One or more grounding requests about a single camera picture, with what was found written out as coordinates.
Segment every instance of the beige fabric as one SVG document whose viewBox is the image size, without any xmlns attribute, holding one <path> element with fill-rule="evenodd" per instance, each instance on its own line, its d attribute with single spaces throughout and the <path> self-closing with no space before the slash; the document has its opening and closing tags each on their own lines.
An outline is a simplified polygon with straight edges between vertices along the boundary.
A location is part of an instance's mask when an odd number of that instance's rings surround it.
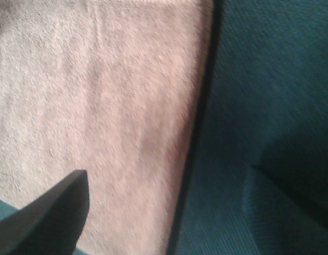
<svg viewBox="0 0 328 255">
<path fill-rule="evenodd" d="M 163 254 L 211 0 L 0 0 L 0 199 L 87 169 L 88 254 Z"/>
</svg>

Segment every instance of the dark plastic object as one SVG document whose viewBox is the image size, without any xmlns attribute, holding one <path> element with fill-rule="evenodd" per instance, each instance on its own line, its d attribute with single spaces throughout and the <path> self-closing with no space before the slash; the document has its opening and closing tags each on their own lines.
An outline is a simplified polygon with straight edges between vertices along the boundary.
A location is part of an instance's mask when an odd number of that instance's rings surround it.
<svg viewBox="0 0 328 255">
<path fill-rule="evenodd" d="M 75 170 L 0 221 L 0 255 L 73 254 L 89 212 L 88 176 Z"/>
</svg>

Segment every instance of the textured fabric surface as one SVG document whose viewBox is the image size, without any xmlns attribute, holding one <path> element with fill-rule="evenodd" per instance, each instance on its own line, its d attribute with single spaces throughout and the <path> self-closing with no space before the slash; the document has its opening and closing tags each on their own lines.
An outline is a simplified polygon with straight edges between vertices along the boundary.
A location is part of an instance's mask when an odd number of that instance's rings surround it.
<svg viewBox="0 0 328 255">
<path fill-rule="evenodd" d="M 328 1 L 224 1 L 177 254 L 328 254 Z"/>
<path fill-rule="evenodd" d="M 89 254 L 162 254 L 208 51 L 209 1 L 0 1 L 0 199 L 87 169 Z"/>
</svg>

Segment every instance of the beige towel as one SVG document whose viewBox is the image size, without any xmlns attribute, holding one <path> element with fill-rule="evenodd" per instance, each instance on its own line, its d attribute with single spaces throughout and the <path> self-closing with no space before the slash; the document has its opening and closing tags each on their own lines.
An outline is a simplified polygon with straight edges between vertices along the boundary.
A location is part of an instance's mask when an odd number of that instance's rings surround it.
<svg viewBox="0 0 328 255">
<path fill-rule="evenodd" d="M 211 0 L 0 0 L 0 199 L 87 169 L 88 254 L 163 254 Z"/>
</svg>

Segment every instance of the teal fabric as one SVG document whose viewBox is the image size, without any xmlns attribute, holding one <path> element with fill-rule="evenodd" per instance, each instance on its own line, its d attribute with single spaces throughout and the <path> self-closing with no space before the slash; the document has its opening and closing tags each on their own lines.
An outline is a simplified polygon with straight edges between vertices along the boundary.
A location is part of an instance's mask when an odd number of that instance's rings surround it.
<svg viewBox="0 0 328 255">
<path fill-rule="evenodd" d="M 0 220 L 16 212 L 16 209 L 0 200 Z M 87 255 L 79 249 L 76 249 L 74 255 Z"/>
<path fill-rule="evenodd" d="M 251 167 L 328 209 L 328 0 L 223 9 L 176 254 L 328 254 L 328 230 Z"/>
</svg>

